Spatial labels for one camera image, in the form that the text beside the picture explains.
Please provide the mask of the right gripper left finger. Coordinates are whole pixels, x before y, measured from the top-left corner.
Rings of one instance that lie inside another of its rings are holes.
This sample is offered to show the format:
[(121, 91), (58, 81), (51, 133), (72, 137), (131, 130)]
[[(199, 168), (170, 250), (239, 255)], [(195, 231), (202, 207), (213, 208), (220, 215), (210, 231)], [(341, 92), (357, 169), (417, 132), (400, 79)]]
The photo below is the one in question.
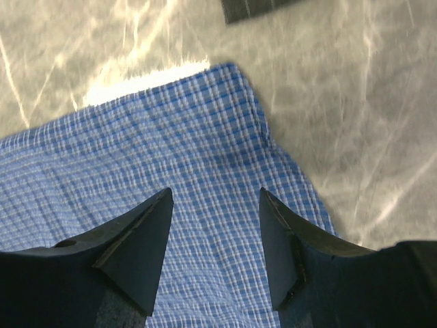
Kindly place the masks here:
[(1, 253), (2, 327), (143, 327), (165, 257), (173, 197), (58, 242)]

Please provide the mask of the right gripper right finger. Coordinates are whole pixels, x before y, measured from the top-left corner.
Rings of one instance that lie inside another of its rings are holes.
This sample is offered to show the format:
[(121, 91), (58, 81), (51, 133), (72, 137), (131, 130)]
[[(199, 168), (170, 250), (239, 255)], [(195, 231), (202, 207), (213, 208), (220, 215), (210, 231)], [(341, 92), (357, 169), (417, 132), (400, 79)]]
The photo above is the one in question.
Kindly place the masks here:
[(374, 251), (259, 193), (272, 308), (282, 327), (435, 327), (436, 243)]

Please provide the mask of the blue plaid long sleeve shirt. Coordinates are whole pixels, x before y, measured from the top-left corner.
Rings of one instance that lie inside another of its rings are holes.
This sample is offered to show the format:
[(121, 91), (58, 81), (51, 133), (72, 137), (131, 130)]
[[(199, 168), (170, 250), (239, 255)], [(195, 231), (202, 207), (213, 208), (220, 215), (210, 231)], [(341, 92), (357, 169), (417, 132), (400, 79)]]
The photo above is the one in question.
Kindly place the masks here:
[(52, 246), (166, 187), (172, 223), (148, 327), (278, 327), (260, 189), (327, 232), (334, 227), (234, 64), (2, 139), (1, 249)]

